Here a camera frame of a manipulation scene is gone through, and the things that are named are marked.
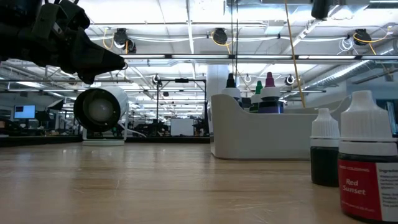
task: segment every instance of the computer monitor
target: computer monitor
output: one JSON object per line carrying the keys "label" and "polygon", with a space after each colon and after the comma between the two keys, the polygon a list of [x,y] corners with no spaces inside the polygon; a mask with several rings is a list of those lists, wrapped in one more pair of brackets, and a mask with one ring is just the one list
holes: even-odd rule
{"label": "computer monitor", "polygon": [[34,119],[35,105],[21,105],[14,107],[14,119]]}

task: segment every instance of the red label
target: red label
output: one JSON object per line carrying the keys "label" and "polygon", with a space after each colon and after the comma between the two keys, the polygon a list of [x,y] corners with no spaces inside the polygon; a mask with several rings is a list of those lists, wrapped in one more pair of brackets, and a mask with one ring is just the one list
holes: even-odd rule
{"label": "red label", "polygon": [[376,163],[339,160],[338,177],[344,212],[382,220]]}

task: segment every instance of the white cylindrical device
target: white cylindrical device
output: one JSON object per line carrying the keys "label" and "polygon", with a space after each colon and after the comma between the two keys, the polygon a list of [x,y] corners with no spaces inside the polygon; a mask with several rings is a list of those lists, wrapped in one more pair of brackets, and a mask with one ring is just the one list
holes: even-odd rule
{"label": "white cylindrical device", "polygon": [[77,121],[87,130],[104,132],[118,124],[129,98],[118,86],[102,86],[81,93],[73,106]]}

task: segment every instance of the bottle label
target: bottle label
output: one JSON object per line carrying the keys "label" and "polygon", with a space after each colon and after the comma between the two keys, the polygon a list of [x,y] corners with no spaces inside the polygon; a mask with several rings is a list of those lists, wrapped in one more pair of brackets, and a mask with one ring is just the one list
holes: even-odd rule
{"label": "bottle label", "polygon": [[344,212],[370,220],[398,222],[398,163],[338,161]]}

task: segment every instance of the green bottle cap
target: green bottle cap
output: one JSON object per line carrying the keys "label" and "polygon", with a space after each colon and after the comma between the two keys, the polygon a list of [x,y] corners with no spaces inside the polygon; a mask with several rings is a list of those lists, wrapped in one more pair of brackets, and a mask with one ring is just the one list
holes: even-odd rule
{"label": "green bottle cap", "polygon": [[261,94],[261,90],[262,90],[262,83],[261,81],[257,81],[256,95]]}

